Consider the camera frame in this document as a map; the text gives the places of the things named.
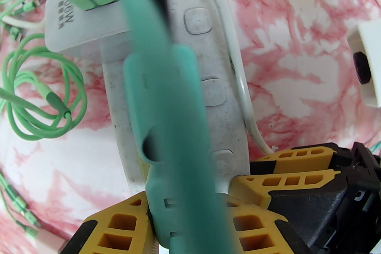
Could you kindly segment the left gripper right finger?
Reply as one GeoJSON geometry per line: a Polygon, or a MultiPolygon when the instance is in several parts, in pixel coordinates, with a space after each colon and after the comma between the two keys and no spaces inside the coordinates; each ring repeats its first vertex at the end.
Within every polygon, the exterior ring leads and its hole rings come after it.
{"type": "Polygon", "coordinates": [[[306,243],[282,215],[233,196],[226,197],[226,205],[236,253],[310,253],[306,243]]]}

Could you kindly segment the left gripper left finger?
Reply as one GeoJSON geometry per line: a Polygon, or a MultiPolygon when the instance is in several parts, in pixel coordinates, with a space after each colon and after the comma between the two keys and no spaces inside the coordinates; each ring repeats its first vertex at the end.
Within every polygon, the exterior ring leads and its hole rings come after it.
{"type": "Polygon", "coordinates": [[[158,254],[144,191],[87,217],[62,254],[158,254]]]}

